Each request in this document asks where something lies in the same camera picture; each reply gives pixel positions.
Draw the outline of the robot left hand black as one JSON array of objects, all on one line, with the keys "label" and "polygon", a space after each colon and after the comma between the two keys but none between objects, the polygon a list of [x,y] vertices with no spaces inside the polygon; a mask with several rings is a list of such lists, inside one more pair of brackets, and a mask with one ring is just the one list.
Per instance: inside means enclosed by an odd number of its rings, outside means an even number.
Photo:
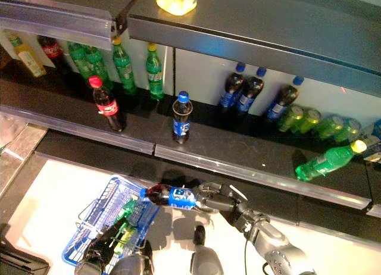
[{"label": "robot left hand black", "polygon": [[77,263],[80,274],[102,274],[114,255],[114,248],[120,241],[123,220],[109,227],[102,235],[93,239],[85,249],[83,258]]}]

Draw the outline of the robot right hand black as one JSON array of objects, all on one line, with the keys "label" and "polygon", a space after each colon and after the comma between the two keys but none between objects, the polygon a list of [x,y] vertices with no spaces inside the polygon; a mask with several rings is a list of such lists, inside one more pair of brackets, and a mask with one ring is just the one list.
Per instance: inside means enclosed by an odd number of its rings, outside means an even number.
[{"label": "robot right hand black", "polygon": [[206,182],[192,188],[199,210],[232,212],[247,197],[233,185]]}]

